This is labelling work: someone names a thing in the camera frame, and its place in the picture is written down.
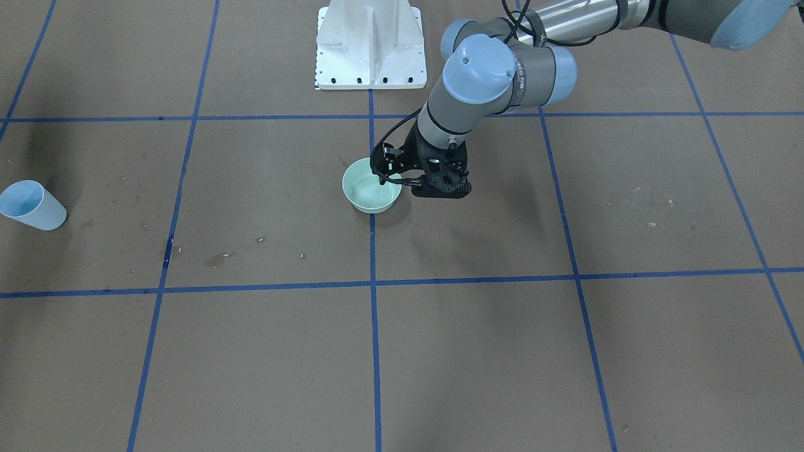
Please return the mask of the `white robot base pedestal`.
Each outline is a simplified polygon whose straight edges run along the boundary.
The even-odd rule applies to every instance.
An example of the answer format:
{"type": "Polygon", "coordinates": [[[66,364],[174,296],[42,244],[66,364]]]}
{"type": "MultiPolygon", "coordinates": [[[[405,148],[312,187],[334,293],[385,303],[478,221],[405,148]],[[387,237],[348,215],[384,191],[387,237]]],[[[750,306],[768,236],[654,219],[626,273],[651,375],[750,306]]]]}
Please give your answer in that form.
{"type": "Polygon", "coordinates": [[[424,26],[408,1],[331,1],[317,14],[314,88],[422,89],[424,26]]]}

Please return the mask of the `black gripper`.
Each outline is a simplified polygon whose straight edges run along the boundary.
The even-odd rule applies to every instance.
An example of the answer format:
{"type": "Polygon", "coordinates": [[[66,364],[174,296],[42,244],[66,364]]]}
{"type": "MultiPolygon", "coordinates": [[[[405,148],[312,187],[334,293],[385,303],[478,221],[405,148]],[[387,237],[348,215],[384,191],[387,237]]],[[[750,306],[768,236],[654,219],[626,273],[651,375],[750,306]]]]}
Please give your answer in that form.
{"type": "Polygon", "coordinates": [[[387,139],[399,127],[399,121],[385,133],[371,150],[371,171],[378,175],[380,186],[386,183],[411,188],[411,194],[420,198],[464,198],[470,195],[468,154],[464,143],[448,140],[445,148],[428,143],[418,126],[411,131],[401,147],[394,147],[387,139]]]}

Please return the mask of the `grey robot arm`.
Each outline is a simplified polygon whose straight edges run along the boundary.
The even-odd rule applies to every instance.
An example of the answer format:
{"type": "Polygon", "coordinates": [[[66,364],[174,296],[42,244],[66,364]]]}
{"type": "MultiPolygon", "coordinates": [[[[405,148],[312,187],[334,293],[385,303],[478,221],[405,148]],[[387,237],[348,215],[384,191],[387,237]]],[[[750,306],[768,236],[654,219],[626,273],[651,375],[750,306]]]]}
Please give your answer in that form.
{"type": "Polygon", "coordinates": [[[445,64],[405,142],[382,137],[370,156],[379,184],[408,186],[423,198],[471,191],[466,140],[482,118],[565,100],[577,83],[570,49],[617,30],[653,28],[743,50],[763,40],[801,1],[550,1],[504,6],[488,22],[460,19],[446,28],[445,64]]]}

